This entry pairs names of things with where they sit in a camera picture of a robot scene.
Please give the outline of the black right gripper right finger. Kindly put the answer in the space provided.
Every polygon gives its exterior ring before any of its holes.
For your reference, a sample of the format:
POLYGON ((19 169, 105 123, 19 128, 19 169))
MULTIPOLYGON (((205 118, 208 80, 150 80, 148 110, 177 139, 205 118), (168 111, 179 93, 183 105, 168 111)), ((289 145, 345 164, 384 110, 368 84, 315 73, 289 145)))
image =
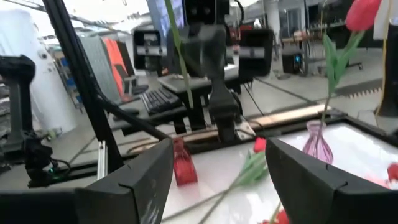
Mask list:
POLYGON ((290 224, 398 224, 398 190, 350 174, 278 139, 266 161, 290 224))

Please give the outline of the large black striped-edge mat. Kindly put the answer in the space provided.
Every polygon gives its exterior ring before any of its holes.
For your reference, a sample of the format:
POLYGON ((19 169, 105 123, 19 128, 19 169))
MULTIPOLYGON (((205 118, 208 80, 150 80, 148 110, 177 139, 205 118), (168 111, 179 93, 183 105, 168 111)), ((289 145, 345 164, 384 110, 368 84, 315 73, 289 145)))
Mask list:
POLYGON ((335 90, 335 95, 346 98, 357 98, 360 96, 378 93, 382 88, 382 79, 370 80, 354 85, 339 87, 335 90))

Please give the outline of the orange fabric panel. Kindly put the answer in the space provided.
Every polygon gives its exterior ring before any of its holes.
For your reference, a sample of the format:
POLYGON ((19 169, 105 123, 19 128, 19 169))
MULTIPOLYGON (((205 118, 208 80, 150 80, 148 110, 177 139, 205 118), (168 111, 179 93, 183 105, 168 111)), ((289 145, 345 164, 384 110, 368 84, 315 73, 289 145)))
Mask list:
POLYGON ((110 66, 118 91, 121 98, 127 98, 129 84, 125 84, 125 79, 129 77, 129 74, 125 66, 125 61, 130 62, 130 58, 126 44, 109 38, 105 38, 103 41, 108 51, 110 66))

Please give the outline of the purple glass vase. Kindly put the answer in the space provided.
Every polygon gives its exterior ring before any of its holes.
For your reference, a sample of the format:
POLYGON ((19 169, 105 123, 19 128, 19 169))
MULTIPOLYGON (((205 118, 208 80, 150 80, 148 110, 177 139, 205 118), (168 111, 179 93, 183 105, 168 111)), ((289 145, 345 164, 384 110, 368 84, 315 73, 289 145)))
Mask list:
POLYGON ((327 164, 332 164, 334 161, 333 152, 323 137, 325 127, 325 123, 320 120, 313 120, 307 123, 309 137, 303 147, 303 152, 327 164))

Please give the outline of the black stand foot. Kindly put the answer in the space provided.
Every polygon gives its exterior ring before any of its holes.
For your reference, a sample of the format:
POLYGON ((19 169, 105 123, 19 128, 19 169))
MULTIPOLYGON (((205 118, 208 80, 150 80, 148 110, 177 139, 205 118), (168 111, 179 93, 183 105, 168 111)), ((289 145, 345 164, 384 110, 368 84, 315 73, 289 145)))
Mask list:
POLYGON ((390 31, 387 38, 384 87, 379 116, 398 116, 398 31, 390 31))

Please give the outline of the grey fabric panel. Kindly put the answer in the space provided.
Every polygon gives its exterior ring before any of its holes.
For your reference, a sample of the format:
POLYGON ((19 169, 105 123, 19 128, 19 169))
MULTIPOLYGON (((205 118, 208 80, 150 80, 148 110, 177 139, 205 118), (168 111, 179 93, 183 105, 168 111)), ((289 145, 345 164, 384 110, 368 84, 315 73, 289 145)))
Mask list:
POLYGON ((98 36, 80 37, 80 42, 101 91, 109 100, 119 103, 121 101, 120 93, 113 77, 102 38, 98 36))

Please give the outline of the black pedestal device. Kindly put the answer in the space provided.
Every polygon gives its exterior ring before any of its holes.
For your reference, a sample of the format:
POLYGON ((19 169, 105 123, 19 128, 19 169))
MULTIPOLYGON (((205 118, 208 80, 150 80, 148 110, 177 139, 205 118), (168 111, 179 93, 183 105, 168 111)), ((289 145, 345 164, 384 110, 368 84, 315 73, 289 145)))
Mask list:
POLYGON ((11 131, 3 151, 21 151, 24 134, 33 130, 30 84, 35 76, 35 63, 25 55, 0 56, 0 75, 9 87, 11 114, 11 131))

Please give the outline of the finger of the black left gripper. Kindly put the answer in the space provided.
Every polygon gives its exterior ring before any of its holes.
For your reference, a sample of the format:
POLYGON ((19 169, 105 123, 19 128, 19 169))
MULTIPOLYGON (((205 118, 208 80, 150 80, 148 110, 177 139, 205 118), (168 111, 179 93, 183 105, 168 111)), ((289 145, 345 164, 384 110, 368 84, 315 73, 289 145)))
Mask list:
POLYGON ((134 68, 159 71, 161 69, 162 46, 157 30, 135 30, 133 33, 134 68))
POLYGON ((239 77, 266 77, 270 74, 273 42, 272 29, 241 31, 239 77))

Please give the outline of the red glass vase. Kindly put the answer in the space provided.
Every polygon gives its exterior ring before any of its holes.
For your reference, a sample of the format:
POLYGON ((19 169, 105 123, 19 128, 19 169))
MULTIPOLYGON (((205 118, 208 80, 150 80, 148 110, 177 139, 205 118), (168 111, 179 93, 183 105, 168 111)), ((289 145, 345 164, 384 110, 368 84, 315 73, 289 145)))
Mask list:
POLYGON ((191 154, 185 147, 183 138, 174 138, 174 175, 177 185, 197 183, 198 177, 191 154))

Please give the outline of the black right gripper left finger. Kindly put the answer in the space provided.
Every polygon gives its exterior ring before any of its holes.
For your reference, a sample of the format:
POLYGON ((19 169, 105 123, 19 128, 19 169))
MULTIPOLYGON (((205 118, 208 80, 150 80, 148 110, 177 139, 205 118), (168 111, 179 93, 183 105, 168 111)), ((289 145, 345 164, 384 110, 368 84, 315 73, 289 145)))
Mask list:
POLYGON ((164 139, 106 177, 77 191, 77 224, 160 224, 174 168, 164 139))

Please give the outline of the backlit black keyboard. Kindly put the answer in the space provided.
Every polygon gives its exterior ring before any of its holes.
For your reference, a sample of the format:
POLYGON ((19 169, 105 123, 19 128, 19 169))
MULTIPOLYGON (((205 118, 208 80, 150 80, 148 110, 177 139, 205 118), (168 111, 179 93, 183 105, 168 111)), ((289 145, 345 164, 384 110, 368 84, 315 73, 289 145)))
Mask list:
POLYGON ((146 91, 141 95, 141 99, 149 114, 162 113, 183 105, 178 96, 165 88, 146 91))

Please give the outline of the black computer tower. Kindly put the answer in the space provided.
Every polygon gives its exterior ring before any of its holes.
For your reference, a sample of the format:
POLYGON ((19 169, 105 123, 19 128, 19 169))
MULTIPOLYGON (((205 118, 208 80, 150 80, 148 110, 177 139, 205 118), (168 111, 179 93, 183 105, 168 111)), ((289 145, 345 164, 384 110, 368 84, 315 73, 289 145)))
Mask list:
POLYGON ((284 73, 298 74, 303 65, 303 57, 300 52, 282 54, 282 68, 284 73))

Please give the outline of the large white column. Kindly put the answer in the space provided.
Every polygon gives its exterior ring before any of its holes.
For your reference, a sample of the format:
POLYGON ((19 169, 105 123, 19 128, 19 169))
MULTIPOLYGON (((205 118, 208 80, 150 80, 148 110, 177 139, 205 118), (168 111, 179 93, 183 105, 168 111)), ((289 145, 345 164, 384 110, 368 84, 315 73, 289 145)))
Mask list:
POLYGON ((0 55, 25 55, 34 61, 36 69, 30 95, 33 114, 41 128, 67 133, 77 127, 73 103, 27 11, 0 10, 0 55))

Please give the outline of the red artificial tulip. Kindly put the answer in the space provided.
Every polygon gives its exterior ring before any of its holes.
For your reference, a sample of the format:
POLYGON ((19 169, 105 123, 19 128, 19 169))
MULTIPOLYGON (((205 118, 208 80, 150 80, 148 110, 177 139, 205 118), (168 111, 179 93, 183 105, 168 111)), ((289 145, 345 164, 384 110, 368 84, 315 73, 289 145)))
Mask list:
POLYGON ((338 54, 330 37, 323 36, 323 46, 326 56, 326 75, 328 78, 328 98, 324 105, 324 110, 320 120, 320 130, 325 125, 326 112, 329 101, 336 86, 345 74, 346 65, 353 56, 365 32, 374 25, 374 21, 382 0, 354 0, 345 19, 345 26, 351 32, 348 43, 343 48, 342 53, 338 54))
POLYGON ((175 48, 177 49, 177 53, 178 53, 178 59, 180 62, 180 68, 181 68, 181 74, 183 76, 183 80, 184 80, 184 85, 185 85, 185 89, 187 92, 187 96, 188 96, 188 103, 191 109, 193 109, 193 95, 192 95, 192 91, 190 88, 190 83, 189 83, 189 77, 188 77, 188 73, 187 73, 187 68, 185 65, 185 61, 183 59, 183 55, 181 53, 181 40, 180 40, 180 34, 178 31, 178 27, 175 21, 175 14, 174 14, 174 10, 172 8, 172 1, 171 0, 164 0, 165 2, 165 7, 167 10, 167 14, 169 17, 169 21, 170 21, 170 28, 172 30, 172 35, 174 38, 174 45, 175 48))

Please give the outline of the black device green light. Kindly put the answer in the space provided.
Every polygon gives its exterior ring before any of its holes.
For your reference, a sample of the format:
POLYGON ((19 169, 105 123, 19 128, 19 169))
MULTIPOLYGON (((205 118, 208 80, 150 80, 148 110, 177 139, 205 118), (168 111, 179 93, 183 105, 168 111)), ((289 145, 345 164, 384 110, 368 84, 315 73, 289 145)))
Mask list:
POLYGON ((67 161, 54 159, 52 148, 42 145, 42 137, 34 131, 22 130, 21 134, 25 169, 30 177, 28 188, 47 187, 70 173, 71 165, 67 161))

